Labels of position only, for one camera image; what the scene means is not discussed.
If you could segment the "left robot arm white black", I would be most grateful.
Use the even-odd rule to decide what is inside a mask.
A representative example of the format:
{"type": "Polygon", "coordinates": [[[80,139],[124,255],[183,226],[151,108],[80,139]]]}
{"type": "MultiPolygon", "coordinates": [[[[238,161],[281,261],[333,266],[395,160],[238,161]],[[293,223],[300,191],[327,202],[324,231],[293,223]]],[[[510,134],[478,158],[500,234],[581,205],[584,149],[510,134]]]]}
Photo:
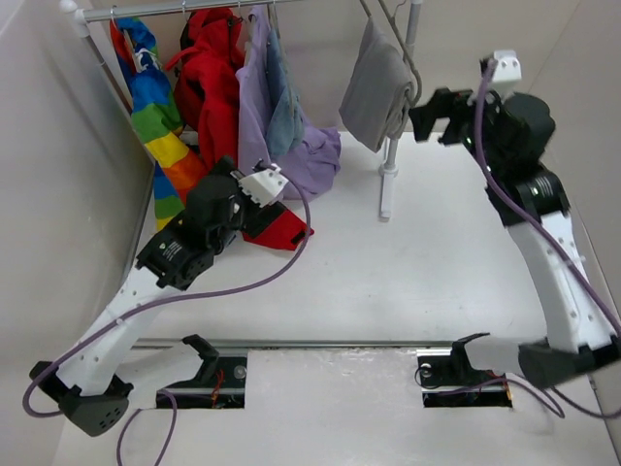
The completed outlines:
{"type": "Polygon", "coordinates": [[[154,404],[175,383],[210,383],[218,351],[198,335],[128,363],[126,355],[162,307],[186,291],[287,184],[276,164],[245,175],[230,158],[216,163],[187,194],[184,209],[138,253],[115,297],[57,362],[40,361],[33,383],[90,437],[111,430],[130,407],[154,404]]]}

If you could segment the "grey hanger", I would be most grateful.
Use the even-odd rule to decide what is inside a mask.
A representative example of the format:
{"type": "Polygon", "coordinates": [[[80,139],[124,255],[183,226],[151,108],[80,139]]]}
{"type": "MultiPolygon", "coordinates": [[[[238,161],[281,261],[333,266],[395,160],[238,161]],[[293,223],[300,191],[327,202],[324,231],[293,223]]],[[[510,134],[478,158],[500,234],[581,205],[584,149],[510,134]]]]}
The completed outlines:
{"type": "Polygon", "coordinates": [[[397,43],[393,45],[387,39],[377,27],[369,4],[362,1],[367,22],[343,103],[366,99],[365,108],[386,113],[417,104],[422,97],[422,78],[413,61],[412,41],[399,31],[396,15],[387,4],[378,4],[397,43]]]}

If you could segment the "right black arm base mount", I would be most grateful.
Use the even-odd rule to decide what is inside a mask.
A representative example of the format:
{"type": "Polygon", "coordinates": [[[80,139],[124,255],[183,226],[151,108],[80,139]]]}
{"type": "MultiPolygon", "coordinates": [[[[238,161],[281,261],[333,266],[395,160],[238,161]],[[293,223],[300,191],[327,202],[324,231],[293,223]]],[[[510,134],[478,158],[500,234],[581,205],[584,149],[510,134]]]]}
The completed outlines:
{"type": "Polygon", "coordinates": [[[421,388],[424,408],[512,407],[508,384],[501,375],[466,363],[454,364],[450,355],[422,355],[417,361],[414,380],[421,388]]]}

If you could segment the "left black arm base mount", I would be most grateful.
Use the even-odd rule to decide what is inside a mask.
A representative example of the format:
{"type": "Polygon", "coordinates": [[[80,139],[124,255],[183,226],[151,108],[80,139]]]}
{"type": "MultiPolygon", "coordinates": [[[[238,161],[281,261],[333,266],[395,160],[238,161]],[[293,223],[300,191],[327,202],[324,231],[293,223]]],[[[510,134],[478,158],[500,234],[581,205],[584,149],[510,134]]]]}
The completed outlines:
{"type": "Polygon", "coordinates": [[[181,410],[233,410],[245,407],[248,352],[244,349],[219,350],[198,335],[182,342],[193,348],[201,365],[189,379],[164,388],[181,410]]]}

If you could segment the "grey trousers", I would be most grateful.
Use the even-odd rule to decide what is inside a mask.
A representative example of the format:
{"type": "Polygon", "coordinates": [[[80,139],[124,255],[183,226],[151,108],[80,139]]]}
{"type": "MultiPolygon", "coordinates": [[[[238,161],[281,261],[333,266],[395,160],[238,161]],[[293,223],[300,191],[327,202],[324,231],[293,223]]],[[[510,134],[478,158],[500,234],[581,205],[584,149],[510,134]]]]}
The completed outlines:
{"type": "Polygon", "coordinates": [[[398,139],[407,124],[414,84],[409,67],[369,18],[339,114],[345,129],[377,152],[385,139],[398,139]]]}

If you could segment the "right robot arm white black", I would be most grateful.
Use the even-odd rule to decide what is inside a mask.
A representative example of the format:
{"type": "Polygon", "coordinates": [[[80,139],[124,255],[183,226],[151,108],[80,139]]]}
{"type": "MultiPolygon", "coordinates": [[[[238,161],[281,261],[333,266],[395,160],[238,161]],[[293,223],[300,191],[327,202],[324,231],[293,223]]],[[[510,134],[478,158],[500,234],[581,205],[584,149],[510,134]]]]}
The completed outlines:
{"type": "Polygon", "coordinates": [[[530,94],[503,99],[492,91],[475,115],[471,90],[437,89],[409,110],[414,138],[425,142],[439,119],[444,146],[462,145],[487,179],[490,204],[517,245],[535,285],[546,325],[538,341],[474,334],[454,342],[448,370],[468,383],[483,370],[512,372],[551,388],[620,359],[620,325],[590,286],[573,237],[571,207],[559,177],[540,161],[556,123],[530,94]]]}

